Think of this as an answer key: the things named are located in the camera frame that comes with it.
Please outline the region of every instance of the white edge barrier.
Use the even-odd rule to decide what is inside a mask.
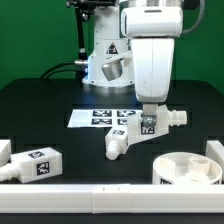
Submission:
[[[224,186],[0,185],[1,213],[224,212]]]

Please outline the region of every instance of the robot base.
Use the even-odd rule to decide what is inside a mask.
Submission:
[[[120,94],[133,92],[135,90],[134,84],[131,83],[125,86],[98,86],[91,83],[82,83],[83,89],[86,91],[103,93],[103,94]]]

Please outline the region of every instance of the white block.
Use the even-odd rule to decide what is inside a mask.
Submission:
[[[19,167],[22,183],[62,174],[62,155],[50,147],[13,154],[11,162]]]
[[[205,156],[216,161],[224,170],[224,146],[219,141],[207,141]]]
[[[0,140],[0,167],[7,164],[11,155],[10,140]]]

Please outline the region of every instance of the white paper with markers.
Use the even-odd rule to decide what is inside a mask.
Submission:
[[[132,109],[74,109],[68,128],[126,126],[127,116],[140,112]]]

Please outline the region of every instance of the white cylinder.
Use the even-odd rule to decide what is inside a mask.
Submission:
[[[215,161],[198,154],[167,153],[153,162],[152,179],[153,184],[163,185],[221,184],[222,168]]]
[[[10,180],[13,177],[17,177],[19,173],[19,167],[13,163],[8,163],[0,168],[0,181]]]
[[[187,113],[186,111],[169,111],[168,123],[170,126],[173,125],[185,125],[187,124]]]
[[[106,156],[110,160],[115,160],[120,155],[121,147],[117,141],[112,141],[107,147]]]

